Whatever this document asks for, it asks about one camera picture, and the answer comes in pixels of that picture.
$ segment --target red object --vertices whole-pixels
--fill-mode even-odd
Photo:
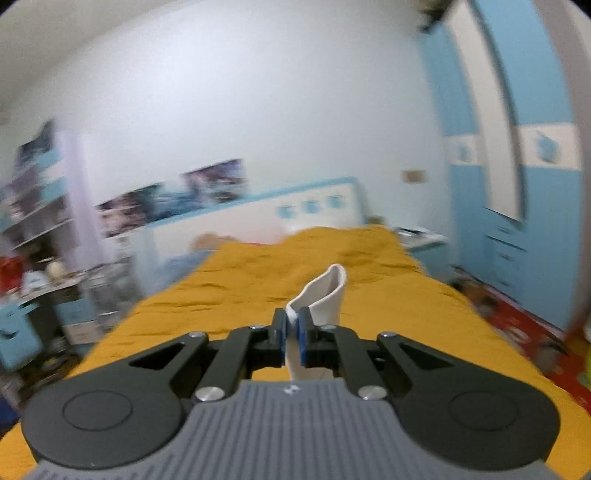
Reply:
[[[527,312],[519,310],[502,299],[497,299],[495,314],[487,321],[502,330],[513,341],[524,356],[533,360],[542,341],[553,339],[554,335]],[[575,352],[570,345],[567,355],[561,355],[548,379],[569,392],[574,400],[591,414],[591,385],[582,383],[585,379],[585,357]]]
[[[0,257],[0,289],[6,293],[21,288],[24,265],[20,257]]]

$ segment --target red rug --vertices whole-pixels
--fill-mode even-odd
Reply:
[[[532,316],[499,299],[494,314],[487,321],[502,330],[511,344],[530,360],[535,360],[541,343],[555,339],[550,328],[538,323]],[[585,362],[589,344],[582,332],[573,335],[566,342],[567,355],[560,355],[554,371],[548,378],[560,388],[569,392],[575,401],[591,414],[591,390],[587,387]]]

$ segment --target bed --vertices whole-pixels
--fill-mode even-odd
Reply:
[[[547,464],[566,480],[591,471],[591,417],[543,377],[452,288],[428,278],[389,230],[311,228],[275,245],[229,242],[194,273],[137,306],[73,374],[139,352],[191,330],[212,339],[269,323],[302,286],[340,263],[348,275],[340,321],[361,338],[394,330],[459,358],[525,381],[546,393],[561,417]],[[287,369],[262,369],[257,380],[287,380]],[[0,477],[20,479],[35,462],[20,427],[0,442]]]

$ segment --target blue cabinet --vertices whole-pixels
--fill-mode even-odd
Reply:
[[[72,325],[75,323],[87,322],[97,318],[96,310],[92,303],[82,297],[78,300],[58,303],[55,306],[56,313],[62,325]]]
[[[447,283],[453,278],[449,264],[449,246],[447,243],[427,245],[422,248],[410,249],[408,252],[415,260],[421,262],[427,273],[436,280]]]
[[[43,349],[29,322],[26,310],[14,304],[0,309],[0,362],[4,370],[14,371]]]
[[[567,71],[533,0],[474,0],[467,5],[479,17],[479,28],[485,30],[505,83],[504,101],[510,106],[521,161],[524,217],[516,222],[487,210],[491,181],[487,165],[495,161],[488,158],[488,152],[472,165],[451,158],[460,263],[525,310],[566,329],[577,302],[582,303],[577,289],[585,272],[591,271],[591,260],[586,259],[591,255],[585,256],[581,240],[586,230],[583,155]],[[435,85],[433,95],[446,141],[454,135],[478,137],[482,122],[469,113],[473,92],[465,78],[471,75],[462,72],[467,67],[451,51],[463,47],[455,44],[462,37],[457,31],[462,24],[452,15],[453,9],[423,40],[427,74]],[[580,61],[586,64],[588,59]],[[591,87],[586,93],[591,95]]]
[[[479,166],[450,166],[452,206],[460,247],[460,265],[482,281],[489,280],[484,235],[485,185]]]

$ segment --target white wall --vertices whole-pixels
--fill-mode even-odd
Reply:
[[[452,234],[447,167],[408,0],[204,0],[84,47],[11,108],[81,132],[91,195],[244,158],[253,192],[340,176],[371,213]],[[406,185],[402,169],[427,170]]]

